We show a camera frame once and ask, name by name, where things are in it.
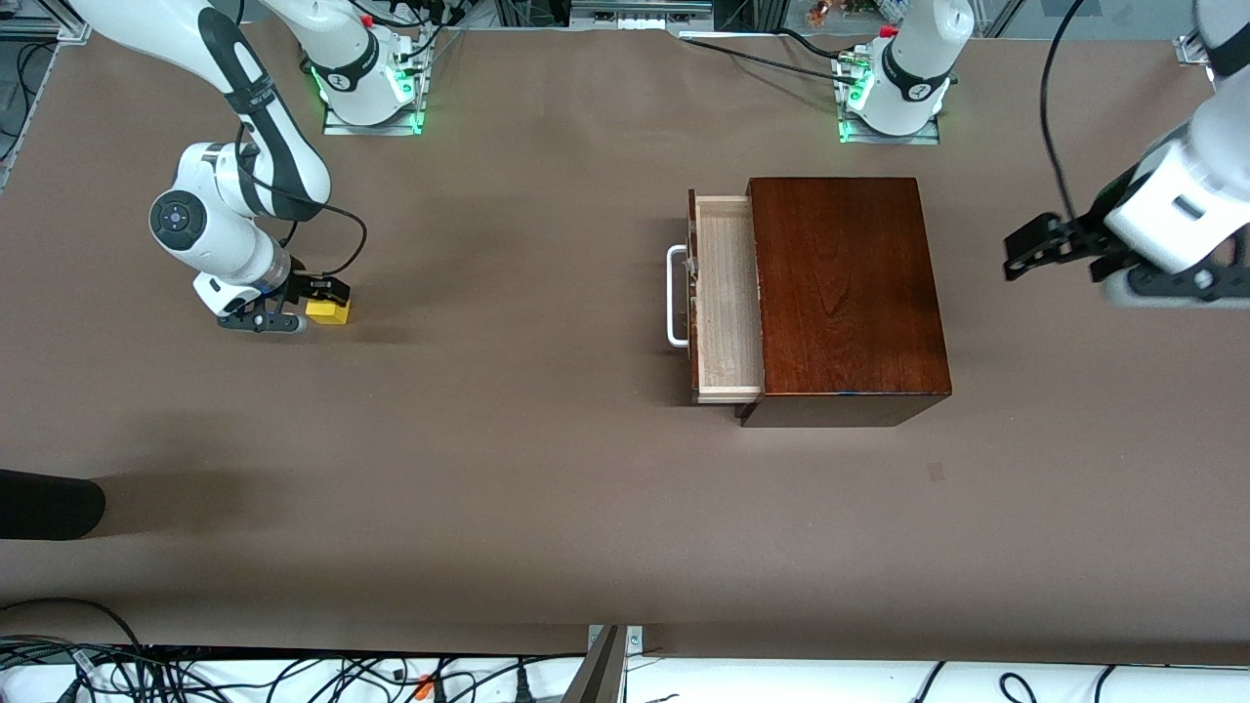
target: wooden drawer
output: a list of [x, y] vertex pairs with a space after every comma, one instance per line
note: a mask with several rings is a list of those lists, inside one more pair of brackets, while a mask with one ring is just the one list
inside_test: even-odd
[[695, 403], [748, 427], [896, 425], [951, 393], [912, 179], [690, 191]]

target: yellow block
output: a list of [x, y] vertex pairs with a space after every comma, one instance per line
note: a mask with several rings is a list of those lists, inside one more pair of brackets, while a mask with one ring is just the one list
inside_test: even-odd
[[348, 300], [346, 305], [335, 305], [332, 300], [309, 300], [304, 306], [304, 314], [321, 325], [345, 325], [350, 309], [351, 300]]

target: table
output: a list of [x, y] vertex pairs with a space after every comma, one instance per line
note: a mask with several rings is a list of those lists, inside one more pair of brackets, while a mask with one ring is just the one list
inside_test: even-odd
[[[314, 131], [294, 40], [249, 34]], [[700, 655], [1250, 660], [1246, 318], [1115, 309], [1079, 265], [1001, 280], [1001, 239], [1058, 208], [1044, 54], [971, 43], [942, 144], [882, 148], [838, 143], [820, 81], [662, 33], [470, 33], [426, 134], [314, 139], [370, 243], [350, 325], [274, 338], [219, 330], [145, 231], [181, 149], [232, 136], [225, 103], [65, 51], [0, 199], [0, 447], [102, 477], [125, 519], [0, 545], [0, 593], [198, 644], [532, 652], [620, 620]], [[1079, 200], [1209, 94], [1165, 43], [1065, 45]], [[949, 400], [861, 430], [689, 405], [662, 256], [688, 189], [762, 175], [919, 180]], [[292, 249], [355, 236], [325, 214]]]

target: drawer handle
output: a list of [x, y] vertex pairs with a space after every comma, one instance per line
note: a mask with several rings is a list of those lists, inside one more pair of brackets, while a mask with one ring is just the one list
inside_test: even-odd
[[672, 326], [672, 324], [674, 324], [674, 314], [672, 314], [672, 255], [674, 254], [685, 254], [685, 253], [686, 253], [686, 245], [685, 244], [674, 244], [672, 246], [669, 246], [669, 254], [664, 258], [664, 270], [666, 270], [669, 273], [668, 283], [664, 286], [665, 290], [668, 291], [668, 295], [665, 296], [665, 299], [669, 303], [668, 306], [664, 309], [664, 311], [665, 311], [665, 320], [668, 323], [668, 329], [665, 331], [669, 333], [669, 344], [676, 346], [678, 349], [685, 349], [686, 346], [690, 346], [690, 340], [689, 339], [678, 339], [678, 330], [674, 329], [674, 326]]

